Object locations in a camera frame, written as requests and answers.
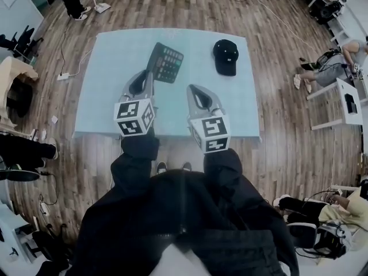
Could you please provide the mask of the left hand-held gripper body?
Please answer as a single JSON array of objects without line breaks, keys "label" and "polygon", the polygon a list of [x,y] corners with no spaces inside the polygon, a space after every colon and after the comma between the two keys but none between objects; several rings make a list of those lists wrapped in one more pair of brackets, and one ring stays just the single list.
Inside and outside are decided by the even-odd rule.
[{"label": "left hand-held gripper body", "polygon": [[114,106],[114,122],[123,137],[146,135],[154,118],[150,98],[119,102]]}]

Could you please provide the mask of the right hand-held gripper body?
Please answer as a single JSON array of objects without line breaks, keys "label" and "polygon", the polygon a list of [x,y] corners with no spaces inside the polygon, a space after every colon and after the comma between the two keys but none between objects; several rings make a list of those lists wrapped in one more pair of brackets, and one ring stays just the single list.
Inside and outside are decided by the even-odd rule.
[{"label": "right hand-held gripper body", "polygon": [[204,154],[228,149],[231,130],[227,116],[188,117],[187,122],[191,136]]}]

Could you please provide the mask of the black calculator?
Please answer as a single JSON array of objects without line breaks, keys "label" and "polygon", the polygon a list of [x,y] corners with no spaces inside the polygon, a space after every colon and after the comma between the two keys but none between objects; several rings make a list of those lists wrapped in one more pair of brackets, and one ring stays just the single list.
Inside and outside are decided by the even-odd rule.
[{"label": "black calculator", "polygon": [[183,62],[183,54],[157,42],[147,64],[153,80],[172,84],[175,82]]}]

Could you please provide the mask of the person's right forearm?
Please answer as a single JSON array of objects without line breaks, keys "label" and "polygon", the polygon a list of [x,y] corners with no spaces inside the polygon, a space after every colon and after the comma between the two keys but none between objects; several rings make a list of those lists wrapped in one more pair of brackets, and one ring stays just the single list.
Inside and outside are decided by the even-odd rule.
[{"label": "person's right forearm", "polygon": [[232,189],[243,174],[238,154],[231,148],[204,157],[204,174],[217,187]]}]

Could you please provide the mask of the person's left forearm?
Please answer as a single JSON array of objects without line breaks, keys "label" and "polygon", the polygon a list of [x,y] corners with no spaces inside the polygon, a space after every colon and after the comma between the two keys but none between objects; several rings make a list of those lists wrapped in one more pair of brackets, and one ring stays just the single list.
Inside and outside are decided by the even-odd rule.
[{"label": "person's left forearm", "polygon": [[121,142],[122,154],[112,163],[115,186],[122,191],[139,191],[145,188],[156,160],[159,139],[153,128],[145,135],[125,137]]}]

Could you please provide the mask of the light blue tablecloth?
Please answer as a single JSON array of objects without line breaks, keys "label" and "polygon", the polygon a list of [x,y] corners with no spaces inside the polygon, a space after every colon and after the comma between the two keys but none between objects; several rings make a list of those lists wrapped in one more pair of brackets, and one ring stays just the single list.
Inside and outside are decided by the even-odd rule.
[{"label": "light blue tablecloth", "polygon": [[[236,44],[236,75],[220,75],[213,47],[221,39]],[[145,69],[156,43],[183,55],[173,83],[154,84],[159,136],[188,137],[186,89],[195,84],[216,93],[229,117],[232,137],[260,136],[258,106],[250,55],[244,37],[194,29],[144,28],[97,35],[79,96],[74,136],[99,133],[119,135],[114,106],[128,80]]]}]

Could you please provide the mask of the black cap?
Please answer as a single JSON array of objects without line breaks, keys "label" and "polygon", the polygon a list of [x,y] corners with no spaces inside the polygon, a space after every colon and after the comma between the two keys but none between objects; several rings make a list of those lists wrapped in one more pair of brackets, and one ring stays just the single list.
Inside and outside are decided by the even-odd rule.
[{"label": "black cap", "polygon": [[237,45],[222,39],[213,46],[213,57],[216,71],[223,76],[236,76],[236,62],[239,58]]}]

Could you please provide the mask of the person's black jacket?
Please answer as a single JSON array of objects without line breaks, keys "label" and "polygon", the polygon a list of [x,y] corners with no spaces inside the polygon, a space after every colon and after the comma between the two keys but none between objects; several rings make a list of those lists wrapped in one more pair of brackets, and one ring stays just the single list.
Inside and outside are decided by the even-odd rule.
[{"label": "person's black jacket", "polygon": [[87,210],[66,276],[149,276],[169,246],[210,276],[300,276],[283,218],[228,167],[120,172]]}]

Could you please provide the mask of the light wooden arched cabinet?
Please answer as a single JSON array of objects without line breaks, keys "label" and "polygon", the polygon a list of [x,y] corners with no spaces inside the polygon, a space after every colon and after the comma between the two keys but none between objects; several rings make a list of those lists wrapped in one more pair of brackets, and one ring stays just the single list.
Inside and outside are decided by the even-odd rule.
[{"label": "light wooden arched cabinet", "polygon": [[0,129],[14,133],[17,126],[10,120],[7,108],[7,94],[13,81],[19,75],[25,75],[32,81],[37,81],[38,73],[29,64],[26,64],[16,58],[8,56],[0,64]]}]

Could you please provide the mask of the black office chair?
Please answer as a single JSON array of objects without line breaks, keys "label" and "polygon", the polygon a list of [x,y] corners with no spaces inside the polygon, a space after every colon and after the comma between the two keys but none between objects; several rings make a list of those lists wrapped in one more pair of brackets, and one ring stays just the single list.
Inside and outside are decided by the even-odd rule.
[{"label": "black office chair", "polygon": [[21,58],[23,62],[33,66],[39,55],[35,48],[38,43],[44,41],[43,37],[37,40],[32,39],[34,31],[34,28],[29,29],[29,25],[27,25],[18,39],[16,39],[16,32],[11,40],[8,40],[4,34],[0,34],[0,47],[10,51],[14,58]]},{"label": "black office chair", "polygon": [[58,235],[53,232],[51,224],[47,224],[46,227],[48,232],[34,231],[32,233],[32,239],[37,248],[29,247],[29,251],[33,256],[41,252],[46,259],[55,263],[60,271],[66,270],[72,259],[72,248],[63,239],[63,230],[67,226],[62,224]]}]

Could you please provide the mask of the grey shell chair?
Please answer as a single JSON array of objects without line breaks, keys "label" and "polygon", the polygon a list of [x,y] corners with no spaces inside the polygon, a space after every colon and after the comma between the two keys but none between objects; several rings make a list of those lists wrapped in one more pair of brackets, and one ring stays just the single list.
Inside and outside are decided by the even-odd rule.
[{"label": "grey shell chair", "polygon": [[38,180],[40,173],[37,171],[22,170],[17,167],[11,167],[0,170],[0,180],[13,182],[31,182]]},{"label": "grey shell chair", "polygon": [[319,226],[311,223],[287,225],[295,248],[302,249],[307,258],[335,260],[353,247],[352,233],[343,223],[330,221]]}]

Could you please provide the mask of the white side table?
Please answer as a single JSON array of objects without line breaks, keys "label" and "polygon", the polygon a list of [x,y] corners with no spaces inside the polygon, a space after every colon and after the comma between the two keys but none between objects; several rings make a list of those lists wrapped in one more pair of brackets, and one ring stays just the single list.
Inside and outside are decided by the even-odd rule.
[{"label": "white side table", "polygon": [[[340,107],[342,109],[342,116],[340,118],[335,118],[332,121],[316,124],[311,126],[311,130],[319,130],[328,127],[335,127],[338,125],[363,125],[363,115],[362,115],[362,108],[361,102],[359,99],[358,91],[355,87],[348,84],[347,82],[337,78],[336,82],[324,87],[306,97],[307,101],[310,101],[316,97],[319,97],[323,94],[328,93],[330,90],[337,89],[338,92],[338,99],[340,103]],[[351,94],[354,97],[354,101],[356,103],[357,114],[348,114],[347,106],[345,102],[344,95]]]}]

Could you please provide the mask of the black box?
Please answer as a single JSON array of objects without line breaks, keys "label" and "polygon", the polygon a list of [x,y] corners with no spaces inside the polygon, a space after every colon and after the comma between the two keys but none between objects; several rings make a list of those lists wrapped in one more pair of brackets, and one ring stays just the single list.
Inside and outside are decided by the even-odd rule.
[{"label": "black box", "polygon": [[348,114],[357,114],[357,106],[351,94],[344,95]]}]

